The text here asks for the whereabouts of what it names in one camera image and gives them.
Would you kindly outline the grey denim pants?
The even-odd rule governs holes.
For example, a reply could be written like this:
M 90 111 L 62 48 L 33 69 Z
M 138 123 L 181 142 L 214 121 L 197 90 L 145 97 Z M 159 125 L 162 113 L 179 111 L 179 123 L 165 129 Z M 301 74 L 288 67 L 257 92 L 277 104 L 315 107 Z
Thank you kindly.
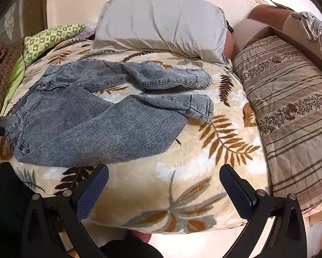
M 85 59 L 50 66 L 0 118 L 11 153 L 21 163 L 83 167 L 165 152 L 188 119 L 213 118 L 203 69 L 164 68 L 153 62 Z

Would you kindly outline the beige leaf-pattern blanket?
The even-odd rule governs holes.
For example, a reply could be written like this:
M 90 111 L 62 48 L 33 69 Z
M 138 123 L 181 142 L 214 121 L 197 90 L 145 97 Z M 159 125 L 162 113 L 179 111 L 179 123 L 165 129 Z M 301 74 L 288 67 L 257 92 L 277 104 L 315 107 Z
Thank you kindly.
M 219 169 L 230 164 L 254 187 L 269 188 L 267 162 L 247 95 L 232 66 L 217 66 L 169 52 L 90 51 L 90 41 L 64 41 L 25 67 L 5 114 L 51 65 L 78 59 L 150 61 L 166 68 L 202 68 L 212 77 L 204 90 L 214 104 L 213 121 L 190 121 L 168 151 L 109 166 L 110 177 L 89 220 L 146 233 L 192 233 L 244 223 L 225 193 Z

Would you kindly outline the striped floral brown quilt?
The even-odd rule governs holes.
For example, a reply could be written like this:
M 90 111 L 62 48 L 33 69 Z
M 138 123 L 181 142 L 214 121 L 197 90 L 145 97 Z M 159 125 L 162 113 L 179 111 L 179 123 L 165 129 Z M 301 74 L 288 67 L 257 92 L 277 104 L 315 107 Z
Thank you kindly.
M 235 72 L 255 112 L 275 196 L 322 210 L 322 71 L 277 36 L 243 48 Z

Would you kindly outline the brown patterned blanket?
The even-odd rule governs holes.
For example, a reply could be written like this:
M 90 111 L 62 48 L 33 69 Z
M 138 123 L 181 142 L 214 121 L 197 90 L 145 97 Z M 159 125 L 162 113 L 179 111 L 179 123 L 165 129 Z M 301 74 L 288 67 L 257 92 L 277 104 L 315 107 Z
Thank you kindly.
M 20 38 L 11 45 L 0 43 L 0 112 L 12 71 L 23 50 L 24 40 Z

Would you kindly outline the green patterned pillow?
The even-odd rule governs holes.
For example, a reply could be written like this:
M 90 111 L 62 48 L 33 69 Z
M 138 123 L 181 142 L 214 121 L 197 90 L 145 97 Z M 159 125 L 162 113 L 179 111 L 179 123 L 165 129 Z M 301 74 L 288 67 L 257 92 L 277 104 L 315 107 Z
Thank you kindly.
M 85 28 L 84 24 L 70 24 L 45 29 L 33 36 L 25 37 L 23 60 L 26 67 L 30 66 L 46 50 L 74 37 Z

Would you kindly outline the purple plastic bag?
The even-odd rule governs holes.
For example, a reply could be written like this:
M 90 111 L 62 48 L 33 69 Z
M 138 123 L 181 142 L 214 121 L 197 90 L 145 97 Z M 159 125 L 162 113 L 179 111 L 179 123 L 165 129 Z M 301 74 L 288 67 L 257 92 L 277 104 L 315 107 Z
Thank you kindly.
M 84 38 L 87 40 L 94 40 L 96 34 L 96 24 L 86 25 L 80 33 L 74 36 L 74 38 Z

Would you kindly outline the grey crumpled cloth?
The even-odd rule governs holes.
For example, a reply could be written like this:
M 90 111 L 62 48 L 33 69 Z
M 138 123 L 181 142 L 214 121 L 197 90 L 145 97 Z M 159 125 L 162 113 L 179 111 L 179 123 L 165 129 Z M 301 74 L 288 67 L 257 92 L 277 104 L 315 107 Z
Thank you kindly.
M 290 15 L 304 30 L 306 39 L 314 42 L 318 40 L 322 55 L 322 21 L 311 12 L 293 12 Z

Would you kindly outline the brown sofa backrest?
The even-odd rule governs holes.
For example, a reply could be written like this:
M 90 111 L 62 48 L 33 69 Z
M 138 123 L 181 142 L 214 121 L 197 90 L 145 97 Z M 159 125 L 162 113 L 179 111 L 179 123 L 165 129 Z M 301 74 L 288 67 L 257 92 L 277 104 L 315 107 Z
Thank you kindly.
M 316 41 L 308 40 L 291 13 L 291 10 L 271 5 L 256 6 L 247 19 L 233 26 L 232 57 L 255 41 L 276 35 L 304 53 L 322 71 L 322 34 Z

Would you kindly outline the grey pillow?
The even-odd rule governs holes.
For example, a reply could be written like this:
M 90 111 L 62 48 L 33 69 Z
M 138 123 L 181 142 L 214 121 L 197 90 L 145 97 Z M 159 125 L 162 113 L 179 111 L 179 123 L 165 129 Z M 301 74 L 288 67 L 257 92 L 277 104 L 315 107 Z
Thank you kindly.
M 111 0 L 101 10 L 92 51 L 170 51 L 227 65 L 227 23 L 204 0 Z

